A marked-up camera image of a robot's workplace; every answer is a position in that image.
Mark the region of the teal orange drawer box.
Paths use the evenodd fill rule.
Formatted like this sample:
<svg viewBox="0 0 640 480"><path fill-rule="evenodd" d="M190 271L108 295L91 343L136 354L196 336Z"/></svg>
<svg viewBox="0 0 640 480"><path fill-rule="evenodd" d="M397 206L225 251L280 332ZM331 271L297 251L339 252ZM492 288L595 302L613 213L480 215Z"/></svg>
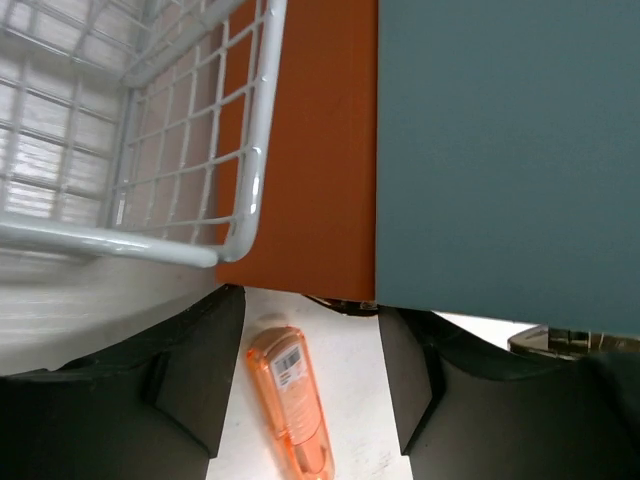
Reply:
<svg viewBox="0 0 640 480"><path fill-rule="evenodd" d="M635 1L292 1L218 281L639 333Z"/></svg>

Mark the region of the orange translucent capsule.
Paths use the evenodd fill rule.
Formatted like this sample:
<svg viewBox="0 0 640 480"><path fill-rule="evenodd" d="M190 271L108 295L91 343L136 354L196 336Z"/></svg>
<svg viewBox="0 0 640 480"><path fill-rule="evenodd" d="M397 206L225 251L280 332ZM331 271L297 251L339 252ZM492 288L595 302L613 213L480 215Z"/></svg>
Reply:
<svg viewBox="0 0 640 480"><path fill-rule="evenodd" d="M302 331L261 331L248 347L246 365L284 477L333 479L333 452Z"/></svg>

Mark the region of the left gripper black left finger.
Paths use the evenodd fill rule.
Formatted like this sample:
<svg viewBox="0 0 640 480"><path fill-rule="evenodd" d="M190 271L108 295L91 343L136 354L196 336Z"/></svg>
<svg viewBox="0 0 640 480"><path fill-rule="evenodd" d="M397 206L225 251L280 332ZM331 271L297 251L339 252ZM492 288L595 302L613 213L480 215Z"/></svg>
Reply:
<svg viewBox="0 0 640 480"><path fill-rule="evenodd" d="M245 318L225 285L63 367L1 380L5 479L202 479L219 451Z"/></svg>

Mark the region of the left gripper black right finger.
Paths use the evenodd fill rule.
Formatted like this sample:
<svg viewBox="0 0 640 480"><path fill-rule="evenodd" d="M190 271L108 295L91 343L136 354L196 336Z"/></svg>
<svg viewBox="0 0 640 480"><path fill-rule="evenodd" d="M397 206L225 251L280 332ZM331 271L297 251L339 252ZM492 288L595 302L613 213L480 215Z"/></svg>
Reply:
<svg viewBox="0 0 640 480"><path fill-rule="evenodd" d="M379 326L401 452L417 479L635 479L639 355L499 348L426 311Z"/></svg>

